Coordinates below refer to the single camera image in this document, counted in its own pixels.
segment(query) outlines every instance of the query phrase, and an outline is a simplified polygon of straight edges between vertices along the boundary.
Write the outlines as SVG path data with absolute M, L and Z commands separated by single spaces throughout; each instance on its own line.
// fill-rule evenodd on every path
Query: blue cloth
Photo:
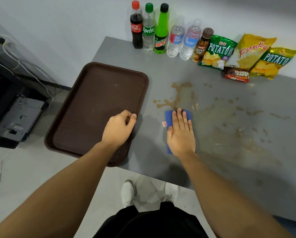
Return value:
M 187 113 L 187 118 L 188 120 L 192 119 L 191 113 L 187 110 L 182 110 L 182 112 L 185 111 Z M 166 117 L 166 122 L 167 122 L 167 130 L 170 126 L 173 126 L 173 121 L 172 121 L 172 112 L 173 110 L 169 110 L 169 111 L 165 111 L 165 117 Z M 167 145 L 167 150 L 168 150 L 168 154 L 172 154 L 169 146 Z

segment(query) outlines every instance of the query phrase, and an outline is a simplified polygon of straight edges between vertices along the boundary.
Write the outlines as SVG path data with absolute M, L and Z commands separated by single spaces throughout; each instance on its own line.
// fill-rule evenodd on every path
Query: black pants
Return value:
M 138 212 L 134 205 L 109 217 L 93 238 L 99 237 L 206 237 L 198 219 L 174 206 L 161 202 L 160 209 Z

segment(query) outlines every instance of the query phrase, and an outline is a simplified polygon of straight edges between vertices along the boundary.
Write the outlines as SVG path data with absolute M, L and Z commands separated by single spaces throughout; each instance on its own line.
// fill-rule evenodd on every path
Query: coca-cola bottle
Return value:
M 142 48 L 142 10 L 138 1 L 132 1 L 132 13 L 130 15 L 130 25 L 132 33 L 132 43 L 135 48 Z

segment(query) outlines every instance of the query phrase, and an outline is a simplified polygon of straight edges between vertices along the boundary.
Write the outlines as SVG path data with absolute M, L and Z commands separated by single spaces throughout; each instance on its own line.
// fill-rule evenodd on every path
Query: table surface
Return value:
M 193 188 L 167 154 L 164 111 L 191 111 L 196 150 L 217 173 L 274 215 L 296 221 L 296 79 L 244 84 L 179 56 L 106 37 L 93 61 L 145 73 L 149 87 L 121 168 Z

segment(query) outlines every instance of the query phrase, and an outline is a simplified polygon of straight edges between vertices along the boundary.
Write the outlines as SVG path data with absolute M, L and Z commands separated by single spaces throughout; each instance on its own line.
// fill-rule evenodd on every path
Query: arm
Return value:
M 73 237 L 107 163 L 135 123 L 136 115 L 126 110 L 111 117 L 100 143 L 47 180 L 0 223 L 0 238 Z
M 271 215 L 199 160 L 192 122 L 187 120 L 186 112 L 181 112 L 179 108 L 172 114 L 173 127 L 168 129 L 167 142 L 188 173 L 213 231 L 221 238 L 292 237 Z

